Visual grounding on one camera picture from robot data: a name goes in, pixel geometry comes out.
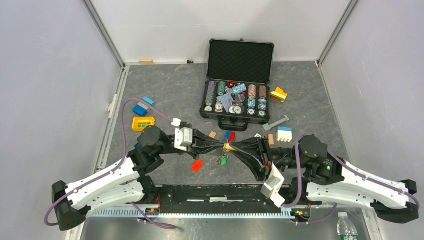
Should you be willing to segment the yellow key tag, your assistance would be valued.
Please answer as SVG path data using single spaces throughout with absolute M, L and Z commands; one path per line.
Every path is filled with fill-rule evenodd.
M 236 151 L 235 148 L 233 148 L 229 143 L 225 143 L 223 146 L 224 150 L 227 152 L 234 152 Z

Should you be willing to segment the green key tag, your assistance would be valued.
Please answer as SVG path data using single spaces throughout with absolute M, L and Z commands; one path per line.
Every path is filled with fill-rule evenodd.
M 226 156 L 224 156 L 224 157 L 222 157 L 222 158 L 221 158 L 221 160 L 220 160 L 220 164 L 221 164 L 222 166 L 224 166 L 224 165 L 227 163 L 227 161 L 228 161 L 228 158 L 227 158 Z

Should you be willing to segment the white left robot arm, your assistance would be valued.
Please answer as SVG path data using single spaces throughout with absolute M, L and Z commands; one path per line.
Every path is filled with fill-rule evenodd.
M 224 147 L 191 125 L 177 127 L 167 135 L 157 126 L 146 127 L 137 145 L 125 151 L 123 159 L 73 183 L 62 180 L 52 185 L 53 210 L 61 231 L 81 225 L 95 213 L 120 204 L 153 203 L 158 195 L 149 173 L 160 167 L 162 155 L 187 153 L 194 159 Z

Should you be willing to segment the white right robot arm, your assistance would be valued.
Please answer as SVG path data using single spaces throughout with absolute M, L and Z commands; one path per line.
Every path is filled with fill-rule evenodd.
M 396 224 L 419 218 L 415 181 L 387 180 L 361 170 L 314 135 L 298 136 L 292 148 L 271 147 L 267 139 L 253 137 L 226 143 L 224 149 L 248 166 L 263 183 L 261 193 L 276 207 L 307 201 L 370 209 Z

